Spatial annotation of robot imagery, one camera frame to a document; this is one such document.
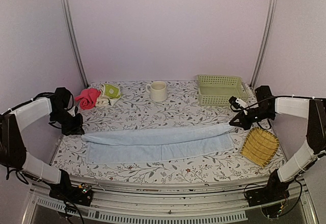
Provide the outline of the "light blue towel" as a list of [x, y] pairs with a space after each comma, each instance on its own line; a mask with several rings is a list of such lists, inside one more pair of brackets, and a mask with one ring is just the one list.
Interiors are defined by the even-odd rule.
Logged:
[[233, 148], [227, 123], [93, 132], [82, 135], [88, 143], [87, 163], [143, 163], [197, 157]]

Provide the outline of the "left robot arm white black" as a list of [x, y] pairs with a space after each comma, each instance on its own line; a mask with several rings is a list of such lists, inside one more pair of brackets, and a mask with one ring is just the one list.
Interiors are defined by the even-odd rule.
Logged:
[[37, 153], [54, 145], [47, 130], [62, 135], [83, 135], [83, 117], [65, 87], [43, 92], [1, 114], [1, 168], [23, 184], [28, 179], [43, 182], [52, 198], [87, 205], [92, 192], [85, 184], [73, 186], [69, 174], [42, 160]]

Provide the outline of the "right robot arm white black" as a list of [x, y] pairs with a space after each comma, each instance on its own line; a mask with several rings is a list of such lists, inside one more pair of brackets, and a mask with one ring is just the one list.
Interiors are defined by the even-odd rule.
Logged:
[[281, 138], [289, 139], [297, 151], [280, 168], [274, 170], [265, 187], [244, 192], [250, 206], [285, 200], [289, 197], [288, 187], [306, 172], [318, 159], [325, 155], [325, 99], [302, 96], [274, 96], [269, 86], [255, 90], [256, 103], [246, 104], [232, 96], [231, 109], [236, 112], [231, 126], [247, 130], [241, 154], [261, 167], [267, 166], [276, 154], [280, 142], [260, 122], [270, 122], [276, 116], [290, 116], [292, 122], [302, 122], [289, 129], [280, 129]]

